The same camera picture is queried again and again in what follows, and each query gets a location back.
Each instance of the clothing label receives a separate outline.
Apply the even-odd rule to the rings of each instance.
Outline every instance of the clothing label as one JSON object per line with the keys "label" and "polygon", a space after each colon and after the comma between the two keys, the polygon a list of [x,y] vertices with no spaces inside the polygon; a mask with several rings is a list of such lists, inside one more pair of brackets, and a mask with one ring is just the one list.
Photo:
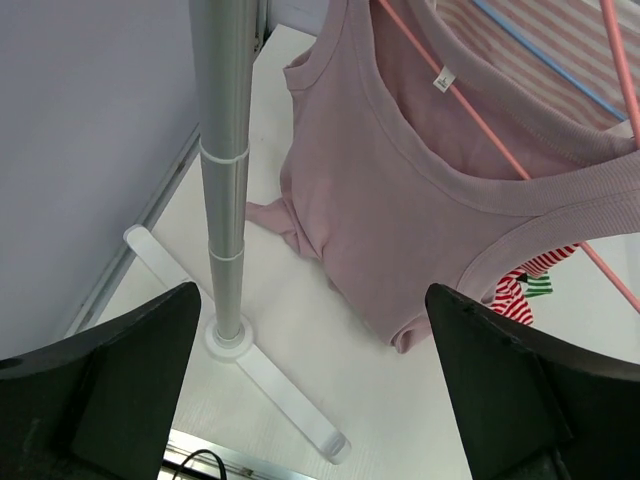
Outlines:
{"label": "clothing label", "polygon": [[617,137],[633,138],[633,130],[631,129],[631,122],[629,120],[625,120],[624,122],[611,127],[606,132],[611,133]]}
{"label": "clothing label", "polygon": [[444,93],[447,90],[449,90],[449,87],[451,86],[451,84],[455,79],[456,79],[456,76],[453,73],[451,73],[451,70],[449,70],[446,66],[444,66],[440,71],[440,75],[438,75],[438,78],[435,79],[433,84],[436,86],[438,90]]}

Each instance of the neckline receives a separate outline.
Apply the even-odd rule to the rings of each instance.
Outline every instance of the neckline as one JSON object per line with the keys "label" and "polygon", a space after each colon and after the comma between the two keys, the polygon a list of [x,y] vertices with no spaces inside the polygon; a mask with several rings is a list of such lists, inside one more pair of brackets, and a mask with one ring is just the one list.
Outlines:
{"label": "neckline", "polygon": [[[395,149],[435,187],[476,210],[513,216],[543,215],[567,205],[640,188],[640,151],[633,151],[632,140],[582,126],[547,107],[470,51],[428,2],[406,0],[421,27],[420,33],[456,75],[457,82],[499,101],[507,111],[517,105],[527,112],[526,118],[519,118],[525,128],[555,148],[575,151],[586,165],[573,172],[526,181],[483,179],[453,169],[424,144],[382,80],[375,57],[370,1],[376,0],[351,0],[347,12],[365,94]],[[591,165],[603,157],[618,155],[623,156]]]}

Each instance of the pole base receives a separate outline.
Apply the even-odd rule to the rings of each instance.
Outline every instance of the pole base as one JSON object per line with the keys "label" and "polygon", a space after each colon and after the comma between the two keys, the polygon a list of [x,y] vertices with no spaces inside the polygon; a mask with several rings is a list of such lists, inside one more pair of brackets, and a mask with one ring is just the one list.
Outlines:
{"label": "pole base", "polygon": [[253,327],[247,317],[240,317],[242,327],[238,336],[225,340],[218,334],[218,322],[214,315],[204,332],[204,344],[213,358],[220,362],[233,363],[247,353],[253,345]]}
{"label": "pole base", "polygon": [[[193,282],[146,228],[134,225],[125,232],[124,239],[167,289]],[[202,298],[201,312],[215,312],[213,299],[200,286],[198,288]],[[351,452],[347,437],[255,345],[253,329],[244,316],[241,322],[240,338],[223,340],[217,334],[214,315],[205,328],[207,350],[221,362],[235,361],[327,460],[334,465],[342,463]]]}

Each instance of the black cable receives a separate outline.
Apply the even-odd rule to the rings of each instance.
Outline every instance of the black cable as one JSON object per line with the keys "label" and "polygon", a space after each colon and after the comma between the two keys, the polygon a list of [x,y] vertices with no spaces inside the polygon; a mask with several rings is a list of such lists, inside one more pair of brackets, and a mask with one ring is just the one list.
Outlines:
{"label": "black cable", "polygon": [[203,448],[201,450],[196,450],[195,452],[190,454],[187,458],[185,458],[184,461],[180,464],[180,466],[176,470],[176,473],[173,474],[173,478],[171,480],[176,480],[176,478],[178,478],[178,475],[180,475],[182,471],[185,469],[185,467],[187,466],[187,463],[189,463],[189,460],[193,460],[198,455],[202,455],[203,453],[208,453],[209,455],[211,455],[213,458],[216,459],[216,462],[218,463],[218,470],[220,470],[220,480],[227,480],[227,469],[224,468],[224,463],[222,463],[222,459],[219,456],[217,456],[215,453],[213,453],[211,450],[207,450],[206,448]]}

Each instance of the armhole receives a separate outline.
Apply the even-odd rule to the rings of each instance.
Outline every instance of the armhole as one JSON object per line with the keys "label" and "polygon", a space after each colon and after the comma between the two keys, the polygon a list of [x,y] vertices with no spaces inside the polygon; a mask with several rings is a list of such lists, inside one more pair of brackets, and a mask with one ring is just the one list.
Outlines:
{"label": "armhole", "polygon": [[304,90],[322,75],[340,40],[347,2],[348,0],[330,0],[322,30],[315,43],[284,68],[289,90]]}

